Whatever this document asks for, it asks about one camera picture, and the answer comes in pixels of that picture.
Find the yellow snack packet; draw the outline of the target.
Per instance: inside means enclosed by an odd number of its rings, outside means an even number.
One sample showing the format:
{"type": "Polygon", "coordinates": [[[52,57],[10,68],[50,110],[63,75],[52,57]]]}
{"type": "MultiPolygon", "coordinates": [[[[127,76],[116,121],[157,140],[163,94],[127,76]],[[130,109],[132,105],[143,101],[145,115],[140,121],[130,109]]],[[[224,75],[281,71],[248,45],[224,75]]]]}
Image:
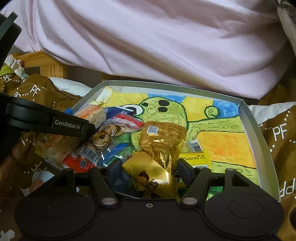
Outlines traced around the yellow snack packet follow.
{"type": "Polygon", "coordinates": [[[190,153],[180,153],[179,158],[184,159],[192,167],[205,167],[211,168],[211,159],[207,152],[190,152],[190,153]]]}

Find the quail egg vacuum packet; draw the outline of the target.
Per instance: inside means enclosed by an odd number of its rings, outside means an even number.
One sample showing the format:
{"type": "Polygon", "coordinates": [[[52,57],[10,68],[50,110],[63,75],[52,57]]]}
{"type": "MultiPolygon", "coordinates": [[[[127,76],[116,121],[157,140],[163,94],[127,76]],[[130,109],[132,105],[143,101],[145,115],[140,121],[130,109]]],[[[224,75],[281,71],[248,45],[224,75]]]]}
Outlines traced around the quail egg vacuum packet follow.
{"type": "Polygon", "coordinates": [[[116,114],[107,119],[85,144],[69,154],[63,166],[76,173],[85,173],[93,167],[106,167],[111,155],[125,147],[125,141],[119,138],[139,131],[143,126],[144,122],[138,118],[126,113],[116,114]]]}

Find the orange white bread packet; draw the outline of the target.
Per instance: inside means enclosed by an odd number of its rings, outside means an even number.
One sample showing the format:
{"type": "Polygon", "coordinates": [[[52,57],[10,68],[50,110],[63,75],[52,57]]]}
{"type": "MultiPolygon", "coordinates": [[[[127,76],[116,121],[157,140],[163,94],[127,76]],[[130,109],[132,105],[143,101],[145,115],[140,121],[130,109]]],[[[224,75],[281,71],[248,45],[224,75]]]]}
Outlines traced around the orange white bread packet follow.
{"type": "MultiPolygon", "coordinates": [[[[106,113],[107,111],[103,107],[89,104],[74,113],[74,116],[86,119],[91,124],[95,125],[95,128],[98,128],[106,121],[106,113]]],[[[82,141],[83,138],[78,137],[46,134],[35,145],[35,153],[43,159],[52,159],[55,163],[60,163],[73,152],[82,141]]]]}

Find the gold foil snack packet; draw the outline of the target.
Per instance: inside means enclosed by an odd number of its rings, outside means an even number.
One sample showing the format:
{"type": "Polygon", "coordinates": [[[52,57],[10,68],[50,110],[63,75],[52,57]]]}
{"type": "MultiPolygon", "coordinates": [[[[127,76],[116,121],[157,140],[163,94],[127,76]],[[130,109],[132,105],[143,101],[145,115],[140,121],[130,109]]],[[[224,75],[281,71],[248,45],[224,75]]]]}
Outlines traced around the gold foil snack packet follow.
{"type": "Polygon", "coordinates": [[[123,171],[135,180],[137,188],[179,200],[175,169],[186,134],[181,125],[148,121],[140,133],[142,150],[122,164],[123,171]]]}

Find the dark blue snack box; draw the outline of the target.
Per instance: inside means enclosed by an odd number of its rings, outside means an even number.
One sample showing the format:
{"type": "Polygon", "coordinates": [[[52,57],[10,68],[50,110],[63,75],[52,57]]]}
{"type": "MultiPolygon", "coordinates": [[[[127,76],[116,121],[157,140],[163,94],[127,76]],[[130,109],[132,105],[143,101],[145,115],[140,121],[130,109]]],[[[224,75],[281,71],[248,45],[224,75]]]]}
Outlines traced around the dark blue snack box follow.
{"type": "Polygon", "coordinates": [[[108,119],[116,116],[119,113],[124,113],[124,114],[128,114],[130,116],[133,116],[135,114],[135,110],[125,108],[123,106],[108,107],[107,112],[106,112],[106,119],[108,120],[108,119]]]}

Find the clear dried meat packet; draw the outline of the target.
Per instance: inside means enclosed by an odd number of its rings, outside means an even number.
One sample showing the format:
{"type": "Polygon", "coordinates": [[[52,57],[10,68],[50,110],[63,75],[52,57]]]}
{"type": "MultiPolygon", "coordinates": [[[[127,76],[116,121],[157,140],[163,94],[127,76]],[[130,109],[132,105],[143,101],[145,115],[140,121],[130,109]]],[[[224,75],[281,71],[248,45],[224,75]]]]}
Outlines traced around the clear dried meat packet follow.
{"type": "Polygon", "coordinates": [[[200,146],[200,143],[197,139],[185,142],[185,151],[189,153],[199,153],[202,152],[202,148],[200,146]]]}

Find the brown printed blanket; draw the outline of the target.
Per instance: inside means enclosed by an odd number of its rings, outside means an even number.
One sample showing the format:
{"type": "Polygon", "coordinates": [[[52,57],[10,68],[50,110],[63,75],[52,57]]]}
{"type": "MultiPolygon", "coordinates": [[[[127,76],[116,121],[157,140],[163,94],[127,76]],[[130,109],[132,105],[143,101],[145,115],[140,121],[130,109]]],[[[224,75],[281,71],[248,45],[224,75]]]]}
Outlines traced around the brown printed blanket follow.
{"type": "MultiPolygon", "coordinates": [[[[1,68],[1,92],[60,111],[73,107],[81,99],[81,96],[59,90],[48,77],[39,74],[23,80],[6,64],[1,68]]],[[[31,169],[43,161],[35,153],[35,144],[42,137],[42,133],[21,133],[10,155],[1,162],[1,240],[21,238],[14,221],[14,209],[24,197],[21,189],[31,184],[31,169]]]]}

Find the crayon dinosaur drawing paper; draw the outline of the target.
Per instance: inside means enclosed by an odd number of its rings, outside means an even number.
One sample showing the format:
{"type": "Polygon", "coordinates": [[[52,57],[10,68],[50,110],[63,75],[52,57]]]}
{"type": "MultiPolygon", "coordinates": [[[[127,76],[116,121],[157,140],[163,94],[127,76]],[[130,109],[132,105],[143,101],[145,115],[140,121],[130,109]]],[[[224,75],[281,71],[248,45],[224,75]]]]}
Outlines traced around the crayon dinosaur drawing paper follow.
{"type": "Polygon", "coordinates": [[[259,176],[236,103],[148,93],[118,93],[106,87],[104,108],[121,106],[144,125],[134,131],[115,120],[105,131],[119,143],[122,177],[115,188],[138,198],[177,198],[185,188],[177,160],[214,173],[233,168],[255,184],[259,176]]]}

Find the white pillow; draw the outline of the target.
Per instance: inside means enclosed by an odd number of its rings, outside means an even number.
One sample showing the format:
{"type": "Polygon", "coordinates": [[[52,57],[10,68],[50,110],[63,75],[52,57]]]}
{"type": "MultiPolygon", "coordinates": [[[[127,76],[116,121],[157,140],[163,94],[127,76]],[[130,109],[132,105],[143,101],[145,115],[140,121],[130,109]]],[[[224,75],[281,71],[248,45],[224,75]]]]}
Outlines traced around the white pillow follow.
{"type": "Polygon", "coordinates": [[[88,87],[80,82],[69,79],[58,77],[49,77],[49,79],[59,90],[81,97],[84,97],[92,89],[91,87],[88,87]]]}

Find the grey metal tray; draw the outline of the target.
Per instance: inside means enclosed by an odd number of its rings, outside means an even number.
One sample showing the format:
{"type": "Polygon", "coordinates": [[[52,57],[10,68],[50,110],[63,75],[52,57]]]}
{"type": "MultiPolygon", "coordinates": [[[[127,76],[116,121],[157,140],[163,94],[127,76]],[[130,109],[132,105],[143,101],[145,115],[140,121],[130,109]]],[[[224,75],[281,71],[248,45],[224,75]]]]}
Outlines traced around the grey metal tray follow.
{"type": "Polygon", "coordinates": [[[104,107],[124,106],[143,121],[172,122],[187,129],[186,142],[197,139],[211,170],[233,168],[280,198],[270,150],[247,104],[235,97],[175,85],[107,80],[91,89],[74,107],[92,101],[104,107]]]}

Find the pink bed sheet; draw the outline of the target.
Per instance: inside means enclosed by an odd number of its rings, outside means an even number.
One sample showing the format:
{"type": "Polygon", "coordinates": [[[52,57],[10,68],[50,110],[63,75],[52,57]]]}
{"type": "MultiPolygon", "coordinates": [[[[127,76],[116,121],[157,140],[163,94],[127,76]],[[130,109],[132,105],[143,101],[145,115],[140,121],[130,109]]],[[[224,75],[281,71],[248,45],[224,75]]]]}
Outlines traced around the pink bed sheet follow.
{"type": "Polygon", "coordinates": [[[294,52],[273,1],[10,1],[15,46],[110,75],[260,99],[294,52]]]}

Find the clear bag of clothes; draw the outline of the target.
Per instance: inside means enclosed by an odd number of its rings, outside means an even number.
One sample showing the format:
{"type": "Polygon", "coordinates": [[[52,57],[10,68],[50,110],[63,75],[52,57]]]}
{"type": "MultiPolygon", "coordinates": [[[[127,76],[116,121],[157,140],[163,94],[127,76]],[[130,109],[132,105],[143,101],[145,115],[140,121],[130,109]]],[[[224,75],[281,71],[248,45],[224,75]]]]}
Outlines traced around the clear bag of clothes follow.
{"type": "Polygon", "coordinates": [[[275,0],[280,22],[296,54],[296,8],[293,0],[275,0]]]}

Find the wooden bed frame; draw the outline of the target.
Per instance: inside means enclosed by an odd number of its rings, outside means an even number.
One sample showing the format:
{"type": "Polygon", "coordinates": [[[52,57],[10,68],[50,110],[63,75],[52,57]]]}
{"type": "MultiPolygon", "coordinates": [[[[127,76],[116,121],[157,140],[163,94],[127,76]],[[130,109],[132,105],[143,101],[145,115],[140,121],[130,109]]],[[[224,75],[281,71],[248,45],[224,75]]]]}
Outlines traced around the wooden bed frame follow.
{"type": "Polygon", "coordinates": [[[40,75],[46,77],[67,77],[67,67],[65,64],[55,60],[43,51],[36,51],[27,54],[13,53],[13,56],[21,61],[25,69],[39,68],[40,75]]]}

